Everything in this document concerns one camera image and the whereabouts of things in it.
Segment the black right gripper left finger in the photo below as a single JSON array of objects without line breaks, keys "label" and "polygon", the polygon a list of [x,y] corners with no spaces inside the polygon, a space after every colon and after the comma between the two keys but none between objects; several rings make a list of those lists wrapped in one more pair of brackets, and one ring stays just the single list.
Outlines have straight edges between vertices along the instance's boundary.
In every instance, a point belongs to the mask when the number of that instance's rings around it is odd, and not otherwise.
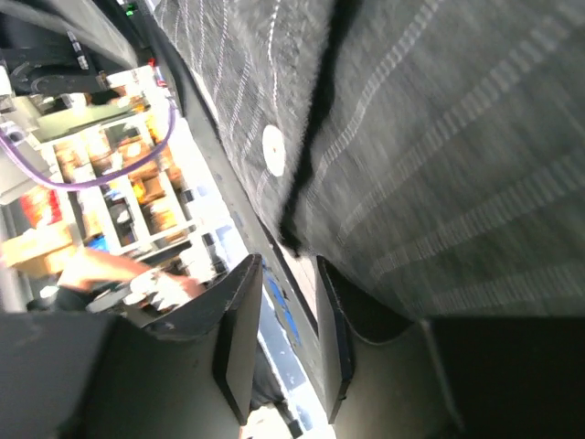
[{"label": "black right gripper left finger", "polygon": [[1,317],[4,438],[235,438],[247,421],[262,296],[247,256],[139,327],[113,314]]}]

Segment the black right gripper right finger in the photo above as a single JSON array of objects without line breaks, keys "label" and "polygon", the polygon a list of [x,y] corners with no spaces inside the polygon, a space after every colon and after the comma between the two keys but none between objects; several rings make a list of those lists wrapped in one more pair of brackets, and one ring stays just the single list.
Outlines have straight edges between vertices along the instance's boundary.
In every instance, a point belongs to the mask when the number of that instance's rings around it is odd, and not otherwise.
[{"label": "black right gripper right finger", "polygon": [[316,261],[327,420],[340,438],[581,438],[580,317],[416,322]]}]

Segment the dark pinstriped long sleeve shirt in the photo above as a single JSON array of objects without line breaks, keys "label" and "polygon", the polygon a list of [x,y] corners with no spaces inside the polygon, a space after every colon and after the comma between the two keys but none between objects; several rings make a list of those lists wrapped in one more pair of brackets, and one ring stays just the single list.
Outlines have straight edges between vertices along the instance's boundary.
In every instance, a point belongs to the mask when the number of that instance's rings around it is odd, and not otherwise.
[{"label": "dark pinstriped long sleeve shirt", "polygon": [[163,1],[286,248],[406,316],[584,312],[581,1]]}]

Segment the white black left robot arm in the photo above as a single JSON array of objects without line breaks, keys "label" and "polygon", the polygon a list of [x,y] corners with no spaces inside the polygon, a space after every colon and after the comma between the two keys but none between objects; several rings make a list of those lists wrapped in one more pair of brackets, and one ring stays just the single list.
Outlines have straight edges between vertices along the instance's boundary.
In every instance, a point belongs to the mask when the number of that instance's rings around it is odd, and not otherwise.
[{"label": "white black left robot arm", "polygon": [[81,94],[90,105],[121,101],[119,75],[150,66],[175,83],[172,48],[147,1],[4,1],[1,110],[17,97]]}]

